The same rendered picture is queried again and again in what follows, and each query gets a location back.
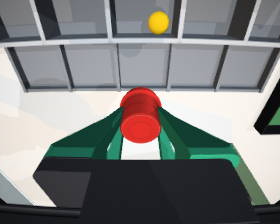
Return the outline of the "red plug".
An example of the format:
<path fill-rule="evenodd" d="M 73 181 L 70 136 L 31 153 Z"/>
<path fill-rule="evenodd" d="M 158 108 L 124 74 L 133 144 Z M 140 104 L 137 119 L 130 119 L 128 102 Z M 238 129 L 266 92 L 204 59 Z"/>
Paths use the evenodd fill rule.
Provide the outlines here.
<path fill-rule="evenodd" d="M 158 96 L 150 89 L 136 87 L 122 98 L 124 107 L 120 125 L 121 134 L 134 143 L 148 143 L 161 132 L 158 106 L 162 107 Z"/>

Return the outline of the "yellow ball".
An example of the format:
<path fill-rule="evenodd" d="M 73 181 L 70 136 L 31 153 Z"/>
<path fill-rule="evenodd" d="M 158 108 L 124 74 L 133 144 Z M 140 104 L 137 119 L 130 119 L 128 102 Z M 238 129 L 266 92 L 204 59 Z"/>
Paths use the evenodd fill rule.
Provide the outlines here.
<path fill-rule="evenodd" d="M 156 35 L 163 34 L 169 27 L 168 16 L 161 11 L 154 12 L 148 20 L 149 30 Z"/>

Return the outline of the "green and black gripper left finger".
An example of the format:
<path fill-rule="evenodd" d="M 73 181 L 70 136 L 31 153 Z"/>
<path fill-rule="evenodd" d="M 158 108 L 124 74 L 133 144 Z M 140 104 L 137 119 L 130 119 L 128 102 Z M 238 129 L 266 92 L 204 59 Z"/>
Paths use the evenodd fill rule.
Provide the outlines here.
<path fill-rule="evenodd" d="M 121 160 L 124 136 L 121 134 L 120 125 L 123 109 L 124 107 L 119 107 L 107 117 L 52 143 L 44 157 Z"/>

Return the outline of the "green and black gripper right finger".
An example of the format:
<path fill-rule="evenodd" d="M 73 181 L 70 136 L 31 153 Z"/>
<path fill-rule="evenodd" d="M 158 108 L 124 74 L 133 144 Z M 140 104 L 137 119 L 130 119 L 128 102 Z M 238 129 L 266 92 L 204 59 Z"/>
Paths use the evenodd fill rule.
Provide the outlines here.
<path fill-rule="evenodd" d="M 160 160 L 175 159 L 175 154 L 176 159 L 228 159 L 237 168 L 240 158 L 230 143 L 173 116 L 160 106 L 158 113 Z"/>

